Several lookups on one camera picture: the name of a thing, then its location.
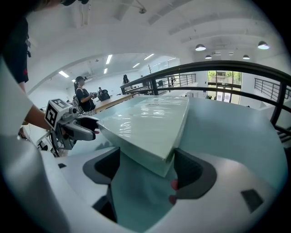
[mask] white box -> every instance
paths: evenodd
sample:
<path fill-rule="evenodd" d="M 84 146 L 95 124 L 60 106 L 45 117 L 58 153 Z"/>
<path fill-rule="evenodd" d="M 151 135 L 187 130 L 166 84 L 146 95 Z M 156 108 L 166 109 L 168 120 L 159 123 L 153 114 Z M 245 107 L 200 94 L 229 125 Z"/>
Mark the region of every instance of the white box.
<path fill-rule="evenodd" d="M 145 98 L 98 121 L 102 134 L 127 156 L 165 176 L 179 146 L 189 109 L 188 97 Z"/>

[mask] ceiling light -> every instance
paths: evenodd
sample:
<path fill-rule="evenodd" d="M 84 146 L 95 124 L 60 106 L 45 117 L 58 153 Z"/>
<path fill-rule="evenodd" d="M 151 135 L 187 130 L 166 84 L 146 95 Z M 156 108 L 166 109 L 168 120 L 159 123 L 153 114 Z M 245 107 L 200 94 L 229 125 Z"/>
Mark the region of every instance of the ceiling light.
<path fill-rule="evenodd" d="M 260 41 L 258 44 L 258 48 L 259 49 L 269 49 L 270 47 L 268 46 L 268 44 L 264 41 Z"/>
<path fill-rule="evenodd" d="M 108 64 L 109 64 L 109 62 L 110 62 L 111 58 L 112 58 L 112 55 L 108 55 L 108 57 L 107 57 L 107 61 L 106 61 L 106 65 L 108 65 Z"/>
<path fill-rule="evenodd" d="M 154 55 L 154 53 L 152 53 L 151 55 L 147 56 L 144 60 L 150 58 L 150 57 L 153 56 L 153 55 Z"/>
<path fill-rule="evenodd" d="M 133 68 L 136 68 L 138 65 L 139 65 L 140 63 L 137 63 L 136 65 L 134 65 L 134 67 Z"/>
<path fill-rule="evenodd" d="M 205 50 L 205 49 L 206 49 L 206 47 L 204 45 L 202 45 L 202 44 L 198 44 L 196 46 L 196 48 L 195 48 L 196 51 L 202 51 L 202 50 Z"/>
<path fill-rule="evenodd" d="M 250 57 L 249 57 L 248 55 L 244 55 L 244 56 L 242 57 L 242 59 L 249 60 L 249 59 L 250 59 Z"/>
<path fill-rule="evenodd" d="M 59 74 L 62 75 L 62 76 L 64 76 L 65 78 L 69 77 L 69 76 L 68 76 L 65 72 L 63 72 L 63 71 L 60 71 Z"/>

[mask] light blue table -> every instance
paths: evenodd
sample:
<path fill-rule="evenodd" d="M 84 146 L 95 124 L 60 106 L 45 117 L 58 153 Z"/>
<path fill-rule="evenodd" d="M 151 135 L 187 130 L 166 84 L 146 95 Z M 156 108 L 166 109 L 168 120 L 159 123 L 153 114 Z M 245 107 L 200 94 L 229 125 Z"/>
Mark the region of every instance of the light blue table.
<path fill-rule="evenodd" d="M 103 119 L 118 111 L 125 111 L 126 108 L 142 100 L 144 97 L 130 99 L 96 114 L 95 117 Z M 96 140 L 92 142 L 77 142 L 69 155 L 91 152 L 108 146 L 110 143 L 102 135 L 97 135 Z M 287 179 L 287 161 L 281 141 L 270 121 L 260 111 L 252 108 L 208 99 L 190 98 L 189 113 L 179 147 L 187 152 L 208 153 L 238 161 L 266 180 L 278 192 Z M 174 177 L 175 174 L 168 174 L 166 182 Z M 156 181 L 156 179 L 159 178 L 155 177 L 155 180 L 151 182 L 156 182 L 155 185 L 160 185 L 159 182 L 161 186 L 164 185 L 164 196 L 171 193 L 171 188 L 167 187 L 165 182 Z M 117 206 L 120 206 L 122 200 L 117 200 L 116 203 Z M 121 225 L 142 232 L 171 208 L 171 206 L 167 206 L 167 201 L 161 205 L 162 207 L 159 206 L 161 213 L 141 215 L 141 218 L 153 217 L 142 227 L 137 219 L 133 219 L 133 222 L 137 222 L 136 226 L 128 226 L 126 223 Z M 121 216 L 122 222 L 128 221 L 128 219 L 122 218 L 123 215 Z"/>

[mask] white ceiling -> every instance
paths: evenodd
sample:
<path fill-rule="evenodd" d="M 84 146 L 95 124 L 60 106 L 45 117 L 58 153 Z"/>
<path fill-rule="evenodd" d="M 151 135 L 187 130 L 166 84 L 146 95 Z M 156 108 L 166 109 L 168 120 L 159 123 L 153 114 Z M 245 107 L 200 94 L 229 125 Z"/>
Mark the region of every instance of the white ceiling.
<path fill-rule="evenodd" d="M 147 10 L 145 14 L 139 13 L 140 5 L 135 0 L 90 0 L 87 5 L 76 1 L 69 7 L 60 5 L 29 15 L 33 57 L 28 64 L 32 81 L 26 89 L 33 90 L 60 69 L 72 74 L 79 68 L 92 69 L 102 74 L 108 54 L 123 54 L 115 55 L 108 67 L 109 72 L 118 72 L 132 69 L 150 53 L 179 57 L 189 63 L 202 61 L 204 54 L 214 51 L 249 52 L 255 61 L 282 50 L 276 32 L 248 0 L 140 3 Z M 257 49 L 261 40 L 272 49 Z M 195 51 L 199 43 L 207 48 L 200 54 Z M 241 55 L 229 59 L 241 60 Z"/>

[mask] wooden table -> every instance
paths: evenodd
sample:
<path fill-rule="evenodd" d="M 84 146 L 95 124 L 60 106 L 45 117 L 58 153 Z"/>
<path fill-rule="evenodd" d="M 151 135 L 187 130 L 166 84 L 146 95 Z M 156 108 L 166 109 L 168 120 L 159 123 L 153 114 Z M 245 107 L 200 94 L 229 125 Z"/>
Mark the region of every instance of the wooden table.
<path fill-rule="evenodd" d="M 129 99 L 133 98 L 133 95 L 118 95 L 118 96 L 113 96 L 112 98 L 104 101 L 99 101 L 96 104 L 95 109 L 93 110 L 93 114 L 99 113 L 102 110 L 105 110 L 106 108 L 112 107 L 116 104 L 119 104 L 123 101 L 127 101 Z"/>

